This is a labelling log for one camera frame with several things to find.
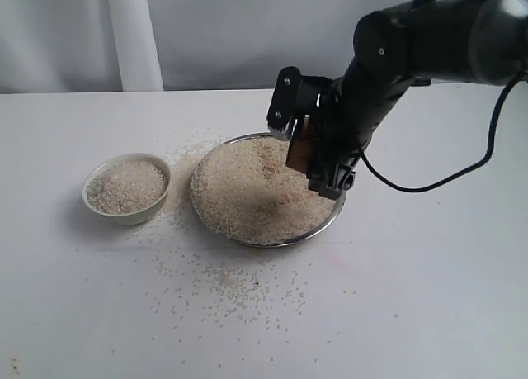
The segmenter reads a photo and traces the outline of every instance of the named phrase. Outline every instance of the black cable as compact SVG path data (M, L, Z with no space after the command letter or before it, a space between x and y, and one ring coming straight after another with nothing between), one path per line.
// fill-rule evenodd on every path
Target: black cable
M475 164L472 164L468 166L467 168L464 168L463 170L460 170L458 173L454 173L453 175L444 178L443 180L439 182L435 182L432 185L429 185L428 187L400 187L399 185L396 185L393 182L390 182L387 178L385 178L383 175L378 173L374 167L372 167L372 164L370 164L369 160L365 156L365 151L362 148L359 148L360 156L363 162L365 163L365 166L369 169L371 173L373 173L381 182L383 182L385 185L388 185L389 187L396 189L400 192L406 192L406 193L423 193L423 192L429 192L433 189L437 189L438 187L441 187L443 185L446 185L448 182L454 181L457 178L463 177L464 175L471 173L472 171L481 168L485 164L489 162L489 160L493 156L493 151L495 150L495 135L497 133L497 125L498 125L498 118L501 115L502 107L504 106L504 102L506 101L508 95L512 91L512 89L525 78L526 71L521 71L517 76L515 76L502 90L501 95L497 99L497 103L495 104L495 109L493 110L492 119L489 123L489 131L488 131L488 149L486 151L486 154L484 157L478 161Z

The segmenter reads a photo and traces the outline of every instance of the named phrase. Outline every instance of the rice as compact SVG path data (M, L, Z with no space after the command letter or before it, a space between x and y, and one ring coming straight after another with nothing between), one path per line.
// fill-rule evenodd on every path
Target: rice
M125 162L95 177L88 203L106 214L129 214L152 205L167 189L167 177L148 161Z
M279 244L305 235L332 214L335 201L307 188L285 166L288 143L273 138L222 144L191 180L191 199L213 231L246 244Z

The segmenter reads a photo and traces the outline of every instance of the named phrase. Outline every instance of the white ceramic bowl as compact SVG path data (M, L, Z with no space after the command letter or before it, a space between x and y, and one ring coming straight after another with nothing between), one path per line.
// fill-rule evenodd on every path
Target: white ceramic bowl
M101 212L97 210L95 207L93 207L88 202L87 188L90 182L93 180L93 178L97 177L101 173L104 173L106 170L116 166L117 164L128 163L128 162L140 162L140 161L141 162L147 161L147 162L152 163L154 166L156 166L162 171L165 177L167 177L167 188L165 189L165 192L163 192L161 197L157 199L153 204L141 210L130 212L129 214L106 214L105 212ZM122 156L117 156L116 158L107 160L105 163L101 164L99 167L93 170L90 173L90 175L88 175L88 177L86 178L86 181L84 181L84 185L82 186L82 198L83 198L82 200L84 201L84 204L86 204L86 206L91 211L95 212L96 214L99 214L100 216L107 218L108 220L116 224L137 225L137 224L141 224L142 222L152 219L158 213L158 211L162 208L163 203L165 202L165 199L167 198L170 185L171 185L171 168L168 166L165 160L159 158L158 156L152 156L151 154L124 154Z

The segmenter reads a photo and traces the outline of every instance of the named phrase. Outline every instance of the bowl rim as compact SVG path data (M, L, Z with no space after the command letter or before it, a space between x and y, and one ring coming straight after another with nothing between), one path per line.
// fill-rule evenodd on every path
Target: bowl rim
M227 144L234 144L234 143L237 143L239 141L244 141L244 140L253 140L253 139L256 139L256 138L272 138L273 136L271 135L271 133L253 133L253 134L246 134L246 135L241 135L239 137L236 137L236 138L232 138L231 140L227 140L217 146L215 146L210 152L208 152L202 159L201 161L196 165L194 171L192 172L192 177L191 177L191 182L190 182L190 185L192 184L192 180L197 177L197 172L199 171L200 169L200 165L207 159L207 156L212 154L217 148L219 148L220 146L222 145L227 145ZM256 247L256 248L259 248L259 249L275 249L275 248L278 248L278 247L286 247L288 245L292 245L292 244L298 244L300 243L301 241L305 241L305 240L308 240L308 239L311 239L313 238L314 236L318 235L319 233L323 232L325 229L327 229L335 220L336 218L339 216L339 214L341 214L341 210L342 208L344 207L345 205L345 200L347 198L347 194L346 193L343 193L341 195L341 197L339 197L336 202L335 202L335 205L333 207L333 210L332 210L332 214L330 214L330 216L324 220L319 226L316 226L315 228L309 230L308 232L302 234L302 235L299 235L299 236L295 236L291 239L285 239L285 240L281 240L281 241L277 241L275 243L271 243L271 244L256 244L256 243L247 243L247 242L243 242L241 240L238 240L238 239L234 239L234 238L231 238L231 237L228 237L227 235L224 235L220 232L217 232L215 230L212 230L202 219L201 219L201 216L200 216L200 213L198 212L198 210L195 208L195 204L194 204L194 201L193 199L191 198L191 204L193 206L193 209L195 211L195 213L198 215L198 217L200 218L200 222L202 224L204 224L204 226L209 229L210 231L216 233L217 235L221 235L222 237L225 237L226 239L228 240L231 240L231 241L234 241L235 243L239 243L239 244L242 244L242 245L245 245L245 246L248 246L248 247Z
M113 167L112 166L113 162L116 162L116 161L120 161L120 164L121 164L121 163L126 163L128 161L138 161L137 159L139 160L144 159L146 161L149 161L150 163L152 163L151 160L154 159L158 161L159 163L162 163L163 166L165 166L165 168L159 168L157 163L152 163L154 166L162 170L163 174L167 177L167 186L165 187L163 194L154 203L150 204L149 206L146 206L145 208L142 208L137 211L128 212L126 214L109 214L103 211L99 211L97 208L92 206L90 202L88 201L87 189L90 183L100 173L102 173L103 171L102 169L104 167L108 167L110 169L111 167ZM127 216L134 216L139 213L145 212L146 210L150 210L151 208L159 204L160 201L162 201L163 199L165 199L165 197L167 197L168 191L171 188L171 183L172 183L172 171L171 171L171 167L169 166L167 160L160 158L159 156L156 156L154 154L146 154L142 152L134 152L131 154L121 154L119 156L115 156L114 158L108 159L105 162L99 164L96 168L94 168L86 176L86 178L84 179L84 184L82 185L82 198L83 198L82 201L84 201L84 204L86 205L86 207L88 207L91 211L95 212L96 214L99 214L100 216L105 216L105 217L110 217L110 218L125 218Z

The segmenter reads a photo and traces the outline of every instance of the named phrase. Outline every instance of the small bowl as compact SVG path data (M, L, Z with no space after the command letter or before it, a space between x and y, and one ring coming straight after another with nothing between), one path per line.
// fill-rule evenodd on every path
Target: small bowl
M157 199L153 204L150 206L147 206L145 208L142 208L141 210L130 212L128 214L107 214L105 212L101 212L95 207L93 207L88 202L87 197L87 188L88 185L90 185L90 182L93 181L95 177L97 177L99 174L104 173L109 168L112 168L118 164L123 163L129 163L129 162L150 162L167 177L167 187L165 188L165 192ZM124 154L122 156L117 156L116 158L107 160L105 163L101 164L99 167L97 167L95 170L93 170L90 175L86 178L86 181L84 181L84 185L82 185L82 201L84 201L84 204L93 212L96 214L99 214L100 216L103 216L110 220L111 222L114 222L116 224L120 225L137 225L141 224L143 222L146 222L147 220L152 219L158 211L162 208L163 203L165 202L165 199L167 198L167 194L169 191L171 185L171 168L168 166L167 162L165 160L159 158L158 156L153 156L151 154Z
M272 138L272 136L271 136L270 133L255 133L255 134L249 134L249 135L242 135L240 137L233 138L232 140L225 141L225 142L223 142L220 145L235 144L235 143L237 143L239 141L252 140L252 139L256 139L256 138ZM207 155L196 166L195 171L192 174L193 178L198 177L198 173L200 171L200 165L202 163L204 163L206 158L207 158ZM291 239L286 239L286 240L278 241L278 242L275 242L275 243L253 244L253 243L248 243L248 242L242 241L242 240L232 239L232 238L229 238L225 234L222 234L222 233L219 233L219 232L216 232L216 231L212 230L204 221L202 221L202 223L205 225L205 227L207 229L215 232L217 235L222 235L226 239L230 239L231 241L234 241L236 243L239 243L239 244L242 244L242 245L245 245L245 246L248 246L248 247L257 247L257 248L262 248L262 249L275 249L275 248L278 248L278 247L286 247L288 245L301 243L301 242L303 242L305 240L313 238L314 236L316 236L319 233L321 233L324 230L326 230L335 221L335 219L339 216L339 214L341 213L341 210L342 210L343 206L345 205L346 198L347 198L347 194L343 193L342 196L336 200L336 202L334 204L334 207L333 207L333 211L330 214L330 216L322 224L320 224L319 226L316 226L315 228L313 228L313 229L309 230L308 232L304 233L303 235L299 235L299 236L293 237ZM192 199L191 199L191 203L192 203L193 207L195 208L195 203L192 201ZM195 208L195 212L196 212L196 214L198 215L198 217L201 220L200 213L199 213L199 211L196 208Z

